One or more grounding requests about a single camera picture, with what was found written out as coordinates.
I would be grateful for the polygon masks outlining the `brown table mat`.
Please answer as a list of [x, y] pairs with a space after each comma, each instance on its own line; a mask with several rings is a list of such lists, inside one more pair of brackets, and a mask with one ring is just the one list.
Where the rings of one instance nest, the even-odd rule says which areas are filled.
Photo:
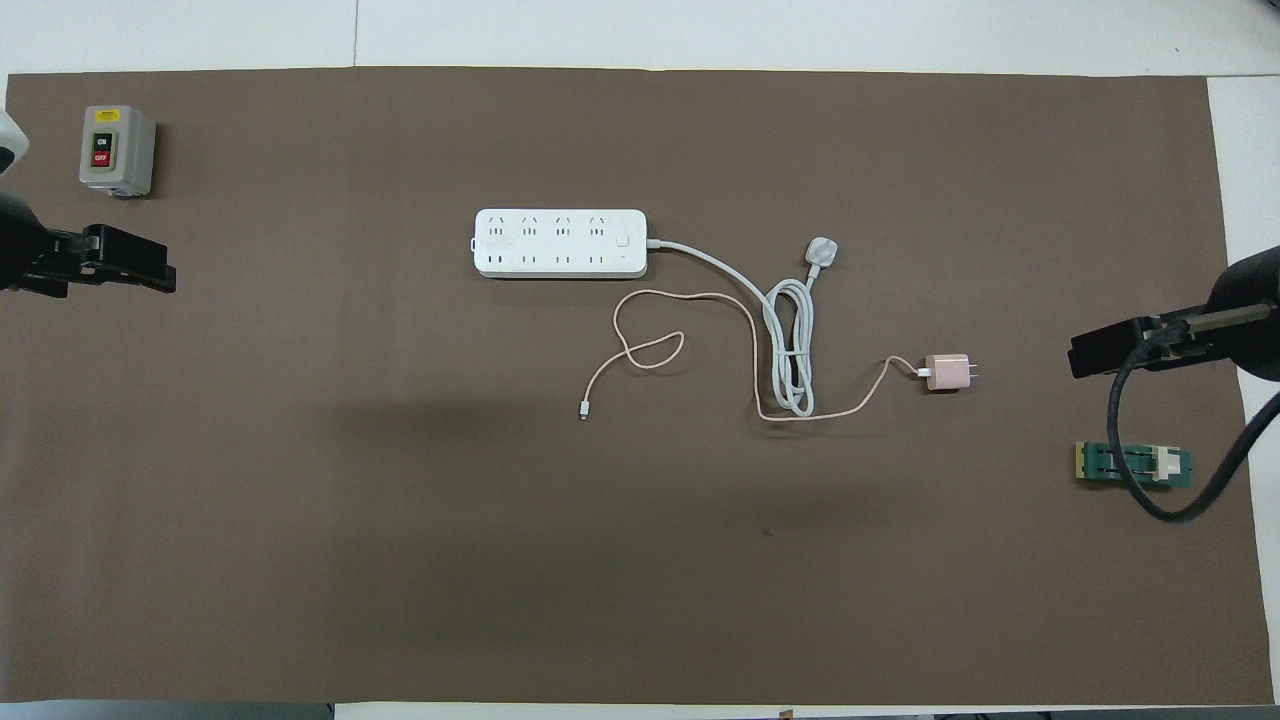
[[[79, 182], [84, 110], [157, 126]], [[1262, 705], [1249, 478], [1080, 483], [1069, 340], [1228, 265], [1207, 83], [15, 76], [4, 186], [175, 293], [0, 296], [0, 702]], [[488, 208], [636, 209], [490, 279]], [[969, 389], [931, 392], [929, 354]]]

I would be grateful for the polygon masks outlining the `pink charger block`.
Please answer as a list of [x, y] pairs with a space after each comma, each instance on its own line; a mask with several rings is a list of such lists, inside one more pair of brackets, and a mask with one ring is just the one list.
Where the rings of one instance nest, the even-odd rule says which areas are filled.
[[923, 357], [916, 377], [931, 392], [969, 389], [977, 378], [977, 365], [966, 354], [929, 354]]

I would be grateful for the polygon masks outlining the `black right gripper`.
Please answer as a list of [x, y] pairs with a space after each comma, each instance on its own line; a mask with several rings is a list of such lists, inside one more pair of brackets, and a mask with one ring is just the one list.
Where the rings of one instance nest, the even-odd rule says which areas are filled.
[[1225, 359], [1260, 379], [1280, 380], [1280, 246], [1233, 263], [1199, 306], [1133, 316], [1073, 337], [1071, 378], [1117, 372], [1153, 332], [1178, 322], [1188, 329], [1152, 350], [1146, 370]]

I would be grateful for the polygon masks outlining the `white power strip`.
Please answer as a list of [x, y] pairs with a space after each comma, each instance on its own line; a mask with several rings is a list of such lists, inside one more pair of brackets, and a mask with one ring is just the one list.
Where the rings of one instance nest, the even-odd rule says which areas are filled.
[[488, 208], [470, 247], [490, 279], [637, 279], [648, 269], [646, 217], [636, 209]]

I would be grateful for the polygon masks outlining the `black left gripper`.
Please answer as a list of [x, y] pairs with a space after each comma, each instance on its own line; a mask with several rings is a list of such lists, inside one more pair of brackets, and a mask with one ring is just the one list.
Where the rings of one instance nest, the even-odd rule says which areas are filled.
[[64, 299], [72, 283], [118, 283], [175, 293], [177, 269], [166, 245], [106, 224], [87, 225], [83, 277], [82, 240], [45, 227], [26, 200], [0, 191], [0, 290]]

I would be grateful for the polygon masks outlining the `green knife switch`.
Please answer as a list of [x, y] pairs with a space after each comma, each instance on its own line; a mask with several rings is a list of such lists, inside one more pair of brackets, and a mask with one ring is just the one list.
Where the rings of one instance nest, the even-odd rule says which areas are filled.
[[1119, 457], [1124, 456], [1130, 474], [1143, 487], [1187, 488], [1193, 475], [1192, 455], [1181, 448], [1160, 445], [1123, 445], [1114, 454], [1105, 442], [1075, 442], [1075, 478], [1120, 482]]

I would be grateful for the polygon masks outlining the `grey on-off switch box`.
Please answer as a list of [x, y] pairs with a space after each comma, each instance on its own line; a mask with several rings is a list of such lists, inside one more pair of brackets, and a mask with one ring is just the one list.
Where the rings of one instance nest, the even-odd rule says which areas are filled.
[[90, 106], [79, 142], [78, 178], [113, 197], [148, 196], [154, 187], [157, 126], [137, 108]]

